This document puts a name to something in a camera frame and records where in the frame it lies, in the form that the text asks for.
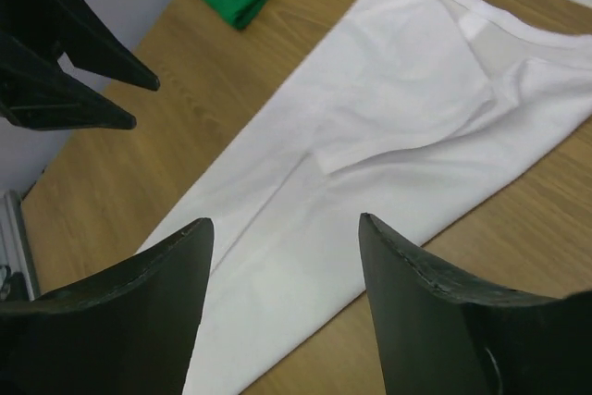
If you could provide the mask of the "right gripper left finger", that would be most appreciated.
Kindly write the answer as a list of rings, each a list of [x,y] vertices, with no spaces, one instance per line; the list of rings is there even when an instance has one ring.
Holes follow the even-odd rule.
[[[202,319],[214,224],[32,301],[1,304],[4,394],[180,394]]]

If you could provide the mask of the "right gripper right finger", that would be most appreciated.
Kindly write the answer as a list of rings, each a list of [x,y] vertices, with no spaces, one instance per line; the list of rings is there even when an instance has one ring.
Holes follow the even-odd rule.
[[[359,243],[389,394],[587,394],[591,295],[479,278],[363,214]]]

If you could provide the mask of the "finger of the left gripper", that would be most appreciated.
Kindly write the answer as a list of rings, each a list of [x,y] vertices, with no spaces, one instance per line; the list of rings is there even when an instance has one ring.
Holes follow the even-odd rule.
[[[1,32],[54,64],[156,91],[157,76],[124,46],[84,0],[1,0]]]
[[[132,130],[136,118],[1,34],[1,117],[28,130]]]

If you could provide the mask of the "white t shirt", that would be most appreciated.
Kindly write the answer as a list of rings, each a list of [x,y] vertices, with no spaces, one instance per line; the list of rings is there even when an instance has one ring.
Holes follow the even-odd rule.
[[[587,35],[357,0],[147,239],[215,226],[184,392],[241,392],[364,291],[360,214],[428,241],[590,113]]]

